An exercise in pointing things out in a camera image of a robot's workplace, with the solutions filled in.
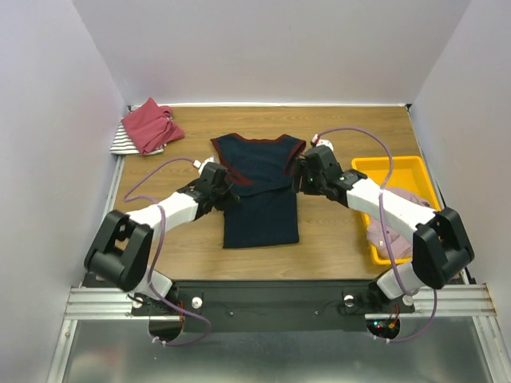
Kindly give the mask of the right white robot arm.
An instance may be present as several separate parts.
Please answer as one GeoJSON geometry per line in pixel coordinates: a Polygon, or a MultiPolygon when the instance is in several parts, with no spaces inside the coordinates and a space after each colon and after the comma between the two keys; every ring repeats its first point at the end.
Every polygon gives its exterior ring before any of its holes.
{"type": "Polygon", "coordinates": [[[424,286],[443,288],[474,259],[464,224],[454,209],[435,211],[414,204],[358,170],[344,171],[327,146],[315,146],[297,159],[293,188],[370,215],[411,244],[410,261],[392,267],[370,284],[367,301],[374,310],[385,311],[396,298],[424,286]]]}

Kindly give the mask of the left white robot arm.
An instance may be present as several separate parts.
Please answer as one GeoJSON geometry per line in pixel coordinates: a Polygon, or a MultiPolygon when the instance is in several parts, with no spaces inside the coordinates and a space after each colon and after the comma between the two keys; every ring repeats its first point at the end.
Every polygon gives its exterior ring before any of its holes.
{"type": "Polygon", "coordinates": [[[85,269],[99,275],[127,293],[150,297],[159,314],[170,314],[177,307],[177,294],[170,278],[149,265],[153,240],[157,251],[164,235],[175,227],[191,223],[211,210],[225,211],[239,198],[232,192],[228,169],[215,162],[204,162],[200,176],[173,192],[168,198],[137,211],[106,214],[85,256],[85,269]]]}

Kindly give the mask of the navy tank top maroon trim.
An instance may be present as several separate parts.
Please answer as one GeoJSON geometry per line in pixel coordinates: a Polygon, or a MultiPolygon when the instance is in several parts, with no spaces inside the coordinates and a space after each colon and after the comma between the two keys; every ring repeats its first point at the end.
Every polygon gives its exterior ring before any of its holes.
{"type": "Polygon", "coordinates": [[[239,202],[224,212],[223,247],[298,243],[297,195],[292,182],[295,161],[306,142],[287,134],[276,139],[247,139],[229,133],[212,138],[211,143],[239,197],[239,202]]]}

